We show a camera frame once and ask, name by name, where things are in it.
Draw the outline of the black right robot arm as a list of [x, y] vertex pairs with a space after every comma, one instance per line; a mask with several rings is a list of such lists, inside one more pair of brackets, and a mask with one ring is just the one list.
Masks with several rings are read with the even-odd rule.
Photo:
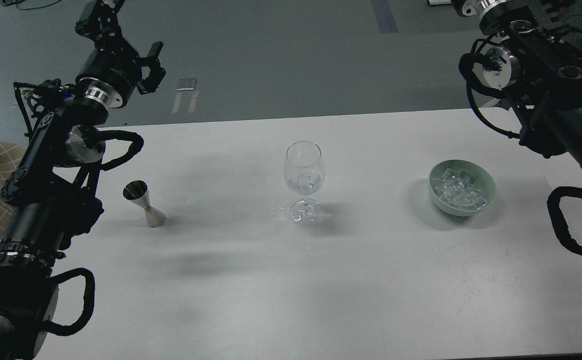
[[[458, 70], [474, 114], [488, 128], [542, 155], [570, 154], [582, 170], [582, 0], [454, 0], [476, 17], [483, 38]], [[560, 186], [547, 198], [560, 244], [582, 256], [560, 209], [582, 188]]]

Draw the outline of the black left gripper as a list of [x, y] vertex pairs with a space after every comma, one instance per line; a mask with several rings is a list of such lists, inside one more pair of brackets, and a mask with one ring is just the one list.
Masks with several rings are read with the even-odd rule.
[[[154, 93], [166, 75], [159, 55], [163, 42], [155, 42], [145, 57], [124, 39], [117, 14], [124, 0], [92, 0], [88, 2], [76, 22], [76, 34], [90, 39], [94, 50], [76, 76], [76, 84], [98, 81], [108, 86], [113, 96], [110, 107], [121, 109], [128, 104], [137, 86], [141, 95]], [[148, 75], [140, 79], [141, 69], [148, 68]]]

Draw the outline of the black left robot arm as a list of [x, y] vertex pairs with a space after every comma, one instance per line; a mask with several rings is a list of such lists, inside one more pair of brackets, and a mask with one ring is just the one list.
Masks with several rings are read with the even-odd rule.
[[0, 360], [32, 360], [46, 335], [69, 337], [92, 317], [96, 281], [89, 269], [53, 275], [73, 237], [103, 214], [96, 197], [101, 171], [132, 159], [144, 146], [135, 132], [98, 130], [133, 91], [150, 94], [165, 77], [157, 41], [142, 57], [124, 39], [122, 0], [85, 5], [76, 33], [94, 50], [74, 84], [14, 82], [29, 143], [0, 190], [13, 208], [0, 237]]

